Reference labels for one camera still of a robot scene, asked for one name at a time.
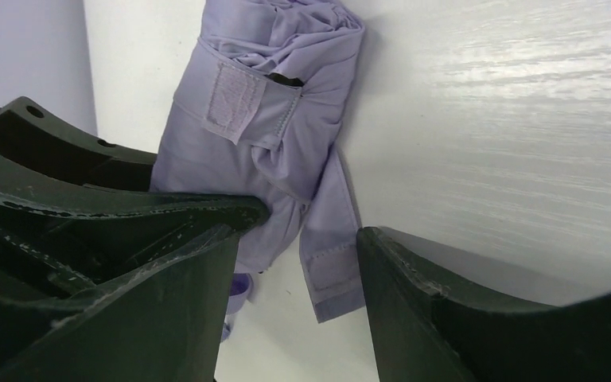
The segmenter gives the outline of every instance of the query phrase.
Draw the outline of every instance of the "lavender garment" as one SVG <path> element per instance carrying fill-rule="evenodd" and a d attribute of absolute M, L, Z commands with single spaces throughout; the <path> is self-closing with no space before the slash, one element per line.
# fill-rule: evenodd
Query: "lavender garment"
<path fill-rule="evenodd" d="M 268 205 L 270 219 L 240 240 L 235 272 L 265 271 L 302 226 L 319 322 L 364 305 L 359 222 L 333 146 L 363 34 L 337 0 L 208 0 L 152 176 L 154 191 L 251 194 Z"/>

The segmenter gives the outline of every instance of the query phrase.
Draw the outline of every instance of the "mounting hole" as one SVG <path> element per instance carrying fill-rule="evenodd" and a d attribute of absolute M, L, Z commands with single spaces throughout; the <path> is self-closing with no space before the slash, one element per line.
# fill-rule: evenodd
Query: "mounting hole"
<path fill-rule="evenodd" d="M 97 143 L 104 147 L 116 147 L 115 143 L 109 143 L 103 139 L 97 139 Z"/>
<path fill-rule="evenodd" d="M 40 111 L 33 106 L 28 106 L 27 111 L 36 118 L 43 118 L 43 111 Z"/>

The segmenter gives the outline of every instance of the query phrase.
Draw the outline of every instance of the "stitched seam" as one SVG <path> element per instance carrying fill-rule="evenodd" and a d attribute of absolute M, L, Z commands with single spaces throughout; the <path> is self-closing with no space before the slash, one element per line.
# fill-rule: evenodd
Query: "stitched seam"
<path fill-rule="evenodd" d="M 177 97 L 173 98 L 173 102 L 175 105 L 177 105 L 184 113 L 186 113 L 189 117 L 193 117 L 193 118 L 197 118 L 197 119 L 201 119 L 204 120 L 204 117 L 202 115 L 198 115 L 196 113 L 194 113 L 193 111 L 190 111 L 185 105 L 181 104 L 178 100 Z"/>
<path fill-rule="evenodd" d="M 252 68 L 247 67 L 246 65 L 242 65 L 242 64 L 238 64 L 235 61 L 231 60 L 230 58 L 224 56 L 223 54 L 217 52 L 212 46 L 209 45 L 209 43 L 205 40 L 203 40 L 201 37 L 198 37 L 198 44 L 199 46 L 201 46 L 204 50 L 208 51 L 212 56 L 214 56 L 217 60 L 219 60 L 219 64 L 225 65 L 229 68 L 232 68 L 234 70 L 237 70 L 239 72 L 242 73 L 246 73 L 252 77 L 254 77 L 255 79 L 259 80 L 259 81 L 263 81 L 268 83 L 268 79 L 267 78 L 263 78 L 261 72 L 254 70 Z"/>
<path fill-rule="evenodd" d="M 273 185 L 273 187 L 275 187 L 276 189 L 279 189 L 280 191 L 285 193 L 285 195 L 287 195 L 288 197 L 291 197 L 292 199 L 294 199 L 295 201 L 301 203 L 302 205 L 310 205 L 310 201 L 306 201 L 304 199 L 301 199 L 300 197 L 297 197 L 296 195 L 293 195 L 291 192 L 284 190 L 279 185 L 276 185 L 266 174 L 262 173 L 261 171 L 259 171 L 259 173 L 261 174 L 263 179 L 265 179 L 268 183 Z"/>
<path fill-rule="evenodd" d="M 315 259 L 321 258 L 322 256 L 331 255 L 334 252 L 343 251 L 343 250 L 355 247 L 355 244 L 356 244 L 355 242 L 351 242 L 351 243 L 339 245 L 338 247 L 335 247 L 335 248 L 330 248 L 330 249 L 328 249 L 326 251 L 316 252 L 316 255 L 314 255 L 313 258 L 310 259 L 310 262 L 312 262 Z M 345 280 L 341 280 L 338 283 L 335 283 L 333 285 L 324 286 L 324 287 L 316 287 L 313 284 L 313 287 L 314 287 L 316 292 L 322 292 L 322 291 L 330 290 L 330 289 L 333 289 L 333 288 L 341 288 L 345 284 L 349 284 L 349 283 L 351 283 L 351 282 L 353 282 L 353 281 L 355 281 L 355 280 L 357 280 L 359 278 L 360 278 L 359 275 L 354 275 L 354 276 L 348 277 Z"/>
<path fill-rule="evenodd" d="M 289 121 L 291 115 L 294 113 L 294 109 L 296 108 L 296 103 L 298 102 L 299 94 L 294 94 L 294 99 L 291 100 L 291 105 L 289 109 L 282 115 L 280 120 L 278 121 L 278 125 L 275 129 L 275 135 L 277 135 L 280 139 L 282 139 L 282 133 L 286 129 L 286 123 Z"/>
<path fill-rule="evenodd" d="M 343 164 L 341 163 L 341 156 L 339 155 L 339 153 L 337 152 L 337 156 L 338 156 L 338 166 L 337 166 L 337 172 L 338 172 L 338 176 L 341 178 L 341 180 L 343 181 L 343 185 L 345 186 L 346 191 L 348 191 L 347 193 L 345 193 L 345 200 L 348 202 L 346 203 L 346 209 L 348 210 L 348 218 L 351 219 L 351 222 L 353 225 L 357 226 L 357 216 L 355 215 L 355 212 L 352 211 L 352 199 L 350 198 L 350 188 L 348 187 L 348 181 L 347 179 L 345 179 L 345 174 L 343 173 Z"/>

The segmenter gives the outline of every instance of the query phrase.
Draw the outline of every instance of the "wood grain texture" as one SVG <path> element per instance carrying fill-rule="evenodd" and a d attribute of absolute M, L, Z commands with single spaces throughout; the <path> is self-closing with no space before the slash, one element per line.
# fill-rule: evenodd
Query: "wood grain texture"
<path fill-rule="evenodd" d="M 611 2 L 350 6 L 364 224 L 610 290 Z"/>

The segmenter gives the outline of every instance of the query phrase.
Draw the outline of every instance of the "white table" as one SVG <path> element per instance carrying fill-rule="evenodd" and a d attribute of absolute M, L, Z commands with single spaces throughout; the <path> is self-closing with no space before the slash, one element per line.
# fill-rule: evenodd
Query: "white table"
<path fill-rule="evenodd" d="M 204 4 L 85 4 L 99 134 L 155 151 Z M 364 224 L 508 264 L 434 259 L 520 297 L 611 290 L 611 1 L 348 5 L 368 26 L 340 139 Z M 376 381 L 366 312 L 317 325 L 296 248 L 258 279 L 217 379 Z"/>

